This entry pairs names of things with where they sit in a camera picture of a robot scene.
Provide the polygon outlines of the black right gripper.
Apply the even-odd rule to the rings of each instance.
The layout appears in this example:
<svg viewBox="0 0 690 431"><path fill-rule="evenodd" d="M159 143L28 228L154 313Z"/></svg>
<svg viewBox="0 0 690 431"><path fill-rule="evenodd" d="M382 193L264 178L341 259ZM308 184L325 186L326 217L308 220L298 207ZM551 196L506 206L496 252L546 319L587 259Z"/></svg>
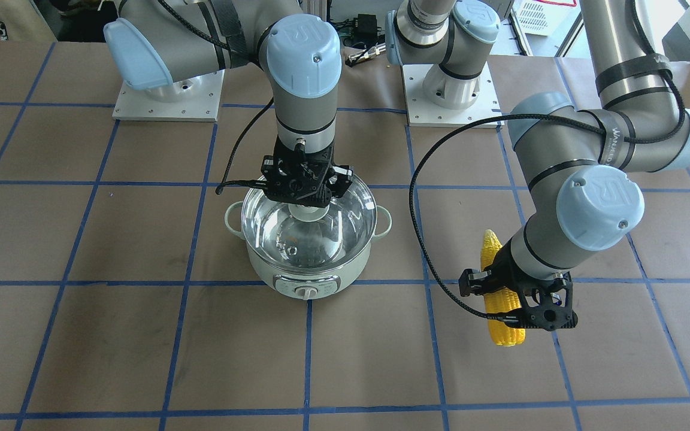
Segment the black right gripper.
<svg viewBox="0 0 690 431"><path fill-rule="evenodd" d="M304 207L326 207L332 199L342 198L352 184L353 169L332 166L334 143L315 153L290 149L277 137L273 154L261 165L268 199ZM329 179L329 187L324 183Z"/></svg>

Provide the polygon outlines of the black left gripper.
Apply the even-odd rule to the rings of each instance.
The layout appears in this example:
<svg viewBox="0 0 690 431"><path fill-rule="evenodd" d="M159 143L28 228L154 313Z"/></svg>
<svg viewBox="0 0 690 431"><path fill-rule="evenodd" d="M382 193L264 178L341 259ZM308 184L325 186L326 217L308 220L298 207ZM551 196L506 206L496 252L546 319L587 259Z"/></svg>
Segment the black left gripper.
<svg viewBox="0 0 690 431"><path fill-rule="evenodd" d="M458 278L462 297L515 293L515 305L495 311L487 305L486 312L496 321L514 329L544 329L554 331L576 327L577 314L572 308L573 280L569 272L562 272L558 280L528 275L516 262L510 242L500 248L488 265L488 270L465 268Z"/></svg>

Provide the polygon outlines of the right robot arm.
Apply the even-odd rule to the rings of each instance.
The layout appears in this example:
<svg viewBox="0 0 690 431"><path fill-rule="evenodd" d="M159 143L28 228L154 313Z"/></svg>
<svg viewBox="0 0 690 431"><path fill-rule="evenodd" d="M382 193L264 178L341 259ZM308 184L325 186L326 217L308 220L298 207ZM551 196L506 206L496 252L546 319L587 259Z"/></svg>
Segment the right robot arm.
<svg viewBox="0 0 690 431"><path fill-rule="evenodd" d="M260 180L223 180L260 189L268 199L325 207L353 183L334 163L337 31L296 1L123 1L104 38L123 81L136 90L259 66L272 90L277 138Z"/></svg>

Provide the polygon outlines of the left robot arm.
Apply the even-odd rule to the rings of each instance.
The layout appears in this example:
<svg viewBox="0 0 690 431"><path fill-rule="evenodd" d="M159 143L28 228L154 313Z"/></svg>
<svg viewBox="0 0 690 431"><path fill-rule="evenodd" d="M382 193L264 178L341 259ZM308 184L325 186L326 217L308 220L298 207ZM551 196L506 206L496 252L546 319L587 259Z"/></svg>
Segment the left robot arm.
<svg viewBox="0 0 690 431"><path fill-rule="evenodd" d="M480 270L466 269L452 293L460 308L514 329L554 331L577 325L572 268L616 245L643 218L644 199L630 172L690 166L690 109L673 81L668 58L654 47L644 6L636 1L581 1L596 90L602 107L577 110L567 95L529 96L508 115L477 120L465 130L506 123L536 212Z"/></svg>

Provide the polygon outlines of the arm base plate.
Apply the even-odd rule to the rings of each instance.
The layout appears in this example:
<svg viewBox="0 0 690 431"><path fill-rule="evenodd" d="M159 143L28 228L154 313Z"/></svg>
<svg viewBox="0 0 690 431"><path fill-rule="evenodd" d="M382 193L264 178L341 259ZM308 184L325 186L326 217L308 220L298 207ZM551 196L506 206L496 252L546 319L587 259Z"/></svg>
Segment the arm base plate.
<svg viewBox="0 0 690 431"><path fill-rule="evenodd" d="M489 65L471 80L443 73L438 65L403 65L410 126L455 128L501 114Z"/></svg>
<svg viewBox="0 0 690 431"><path fill-rule="evenodd" d="M146 90L134 90L123 83L112 117L120 121L215 123L224 75L221 70Z"/></svg>

